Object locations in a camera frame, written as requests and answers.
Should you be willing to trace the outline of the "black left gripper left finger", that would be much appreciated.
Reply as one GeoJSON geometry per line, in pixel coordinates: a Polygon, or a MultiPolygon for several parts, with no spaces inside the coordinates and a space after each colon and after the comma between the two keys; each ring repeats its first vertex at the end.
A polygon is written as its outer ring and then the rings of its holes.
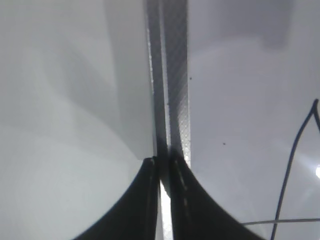
{"type": "Polygon", "coordinates": [[[159,165],[146,158],[121,198],[77,240],[154,240],[158,215],[159,165]]]}

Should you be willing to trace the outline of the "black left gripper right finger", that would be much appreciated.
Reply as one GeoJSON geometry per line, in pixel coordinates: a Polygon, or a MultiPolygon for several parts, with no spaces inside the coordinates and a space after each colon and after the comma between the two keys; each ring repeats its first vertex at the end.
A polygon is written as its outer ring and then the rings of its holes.
{"type": "Polygon", "coordinates": [[[171,218],[175,240],[260,240],[203,189],[183,156],[168,160],[171,218]]]}

